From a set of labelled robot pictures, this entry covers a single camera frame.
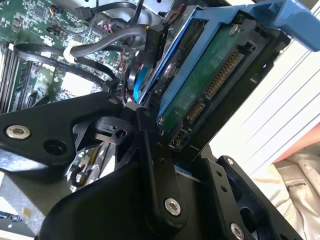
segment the motherboard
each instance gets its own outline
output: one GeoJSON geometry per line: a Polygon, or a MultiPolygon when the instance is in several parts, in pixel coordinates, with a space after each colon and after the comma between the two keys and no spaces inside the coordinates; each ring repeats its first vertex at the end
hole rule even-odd
{"type": "MultiPolygon", "coordinates": [[[[45,44],[65,49],[69,45],[92,44],[110,34],[98,24],[84,34],[65,33],[50,13],[52,6],[57,5],[50,0],[0,0],[0,113],[29,108],[40,100],[56,102],[101,91],[100,86],[72,73],[15,56],[15,44],[45,44]]],[[[70,31],[82,32],[89,25],[62,7],[57,18],[70,31]]],[[[61,56],[51,56],[47,52],[41,55],[65,62],[61,56]]],[[[107,66],[120,78],[132,54],[102,51],[86,57],[107,66]]],[[[78,63],[74,66],[104,81],[110,80],[107,74],[89,66],[78,63]]]]}

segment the microchip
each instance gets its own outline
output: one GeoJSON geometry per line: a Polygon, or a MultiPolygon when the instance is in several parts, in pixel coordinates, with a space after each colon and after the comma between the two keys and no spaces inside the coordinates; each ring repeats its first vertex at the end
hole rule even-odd
{"type": "Polygon", "coordinates": [[[78,42],[78,43],[82,43],[84,38],[82,36],[80,36],[80,35],[76,35],[76,36],[74,36],[73,40],[78,42]]]}
{"type": "Polygon", "coordinates": [[[19,32],[19,28],[18,28],[17,26],[12,26],[12,30],[13,30],[15,33],[19,32]]]}
{"type": "Polygon", "coordinates": [[[15,19],[13,19],[13,21],[12,21],[12,25],[18,28],[18,27],[20,27],[20,21],[15,18],[15,19]]]}
{"type": "Polygon", "coordinates": [[[37,15],[39,18],[43,18],[45,16],[45,9],[40,6],[35,6],[34,14],[37,15]]]}

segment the wire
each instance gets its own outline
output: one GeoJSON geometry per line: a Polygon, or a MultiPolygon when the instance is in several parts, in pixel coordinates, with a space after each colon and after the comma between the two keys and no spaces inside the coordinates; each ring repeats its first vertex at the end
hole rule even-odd
{"type": "Polygon", "coordinates": [[[120,8],[129,8],[129,9],[136,9],[136,5],[132,2],[126,2],[126,1],[119,1],[119,2],[113,2],[113,3],[108,3],[105,5],[97,6],[91,8],[91,12],[93,15],[112,10],[112,9],[120,9],[120,8]]]}
{"type": "Polygon", "coordinates": [[[149,26],[145,24],[137,24],[133,26],[127,26],[125,28],[122,28],[118,31],[116,31],[114,34],[109,35],[102,40],[93,43],[93,44],[87,44],[85,46],[74,46],[71,48],[71,55],[75,58],[77,57],[83,57],[95,52],[99,52],[103,50],[105,47],[108,47],[109,45],[113,44],[114,42],[122,39],[122,38],[128,38],[132,36],[140,36],[145,38],[147,36],[147,28],[149,26]]]}
{"type": "Polygon", "coordinates": [[[127,83],[126,80],[123,80],[123,81],[122,81],[122,86],[121,86],[121,91],[120,91],[121,101],[122,101],[123,105],[126,105],[126,104],[127,104],[126,83],[127,83]]]}
{"type": "Polygon", "coordinates": [[[74,66],[64,64],[64,63],[59,62],[57,60],[48,58],[46,56],[41,56],[36,53],[33,53],[33,52],[38,52],[39,50],[36,50],[36,51],[34,51],[34,50],[37,49],[37,47],[42,47],[42,46],[44,46],[44,47],[43,47],[43,50],[41,50],[41,52],[52,52],[52,51],[54,53],[61,52],[61,50],[56,47],[50,47],[50,46],[45,46],[45,45],[41,45],[41,44],[30,44],[30,43],[16,44],[16,45],[14,45],[13,49],[14,49],[14,53],[18,57],[20,57],[24,60],[48,64],[48,65],[53,66],[53,67],[60,69],[62,71],[78,75],[84,79],[87,79],[87,80],[99,85],[102,88],[106,84],[105,81],[103,81],[101,78],[95,76],[94,74],[92,74],[90,72],[84,71],[84,70],[76,68],[74,66]]]}
{"type": "MultiPolygon", "coordinates": [[[[35,53],[35,52],[48,52],[48,53],[52,53],[57,56],[61,56],[61,57],[64,56],[64,50],[57,48],[57,47],[54,47],[54,46],[47,46],[47,45],[33,44],[33,43],[23,43],[23,44],[19,44],[19,45],[23,45],[22,47],[24,49],[28,50],[28,52],[33,52],[33,53],[35,53]]],[[[113,80],[118,79],[109,67],[107,67],[99,62],[87,59],[85,57],[78,57],[75,59],[75,62],[78,64],[86,65],[86,66],[91,67],[93,69],[96,69],[102,73],[105,73],[113,80]]]]}
{"type": "Polygon", "coordinates": [[[139,17],[140,17],[140,14],[141,14],[143,4],[144,4],[144,0],[139,0],[139,3],[135,8],[134,14],[128,22],[128,26],[132,26],[132,25],[137,24],[139,17]]]}
{"type": "Polygon", "coordinates": [[[169,20],[167,21],[166,24],[169,27],[172,26],[181,17],[181,15],[184,13],[186,7],[187,7],[186,3],[182,3],[180,5],[180,7],[169,17],[169,20]]]}
{"type": "Polygon", "coordinates": [[[56,15],[55,15],[55,13],[54,13],[54,11],[53,11],[53,9],[52,9],[51,7],[49,8],[49,11],[50,11],[50,13],[51,13],[51,15],[52,15],[53,20],[56,22],[56,24],[57,24],[63,31],[65,31],[67,34],[73,34],[73,35],[81,35],[81,34],[85,34],[85,33],[89,32],[89,31],[93,28],[93,26],[95,25],[95,21],[96,21],[97,16],[98,16],[97,14],[95,14],[95,15],[93,16],[93,18],[92,18],[92,19],[90,20],[90,22],[89,22],[89,26],[87,26],[85,30],[76,32],[76,31],[70,31],[70,30],[68,30],[65,26],[63,26],[62,23],[61,23],[61,22],[58,20],[58,18],[56,17],[56,15]]]}
{"type": "Polygon", "coordinates": [[[114,74],[114,72],[110,68],[108,68],[105,65],[102,65],[99,62],[90,60],[85,57],[77,57],[74,61],[78,64],[86,65],[86,66],[89,66],[93,69],[97,69],[97,70],[109,75],[110,78],[112,78],[112,79],[117,79],[116,75],[114,74]]]}

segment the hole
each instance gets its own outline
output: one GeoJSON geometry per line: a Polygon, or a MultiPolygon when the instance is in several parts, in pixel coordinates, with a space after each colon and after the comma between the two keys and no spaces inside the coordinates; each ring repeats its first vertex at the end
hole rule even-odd
{"type": "Polygon", "coordinates": [[[257,220],[254,216],[254,214],[252,213],[252,211],[247,208],[247,207],[244,207],[244,208],[241,208],[240,210],[240,214],[241,214],[241,218],[243,220],[243,223],[245,225],[245,227],[248,229],[248,231],[250,233],[253,233],[257,230],[257,220]]]}
{"type": "Polygon", "coordinates": [[[159,157],[160,163],[161,164],[166,164],[167,161],[163,157],[159,157]]]}
{"type": "Polygon", "coordinates": [[[225,193],[228,192],[227,189],[224,186],[221,186],[222,191],[224,191],[225,193]]]}
{"type": "Polygon", "coordinates": [[[109,102],[112,104],[118,104],[118,101],[115,100],[114,98],[109,98],[109,102]]]}
{"type": "Polygon", "coordinates": [[[160,142],[157,142],[157,143],[156,143],[156,146],[157,146],[158,148],[160,148],[160,149],[162,149],[162,148],[164,147],[160,142]]]}
{"type": "Polygon", "coordinates": [[[147,110],[143,111],[144,115],[146,115],[147,117],[151,117],[151,113],[147,110]]]}
{"type": "Polygon", "coordinates": [[[122,139],[124,138],[125,136],[127,136],[127,132],[125,130],[119,130],[115,133],[115,136],[118,138],[118,139],[122,139]]]}
{"type": "Polygon", "coordinates": [[[47,153],[55,156],[61,156],[67,152],[67,145],[59,140],[47,140],[43,147],[47,153]]]}
{"type": "Polygon", "coordinates": [[[282,240],[289,240],[285,235],[283,235],[283,234],[280,234],[280,238],[282,239],[282,240]]]}

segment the ram slot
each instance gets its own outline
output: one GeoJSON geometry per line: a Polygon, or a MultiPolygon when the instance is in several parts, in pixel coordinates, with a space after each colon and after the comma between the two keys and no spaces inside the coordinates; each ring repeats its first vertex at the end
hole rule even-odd
{"type": "Polygon", "coordinates": [[[0,84],[0,113],[7,113],[9,111],[9,106],[12,98],[12,91],[15,85],[17,69],[19,65],[19,59],[15,53],[7,49],[3,69],[1,74],[1,84],[0,84]]]}
{"type": "Polygon", "coordinates": [[[26,67],[22,70],[21,76],[20,76],[20,82],[22,83],[22,88],[20,90],[20,96],[17,102],[16,110],[23,109],[23,103],[26,99],[27,95],[27,86],[30,78],[31,68],[32,68],[33,62],[28,61],[26,63],[26,67]]]}

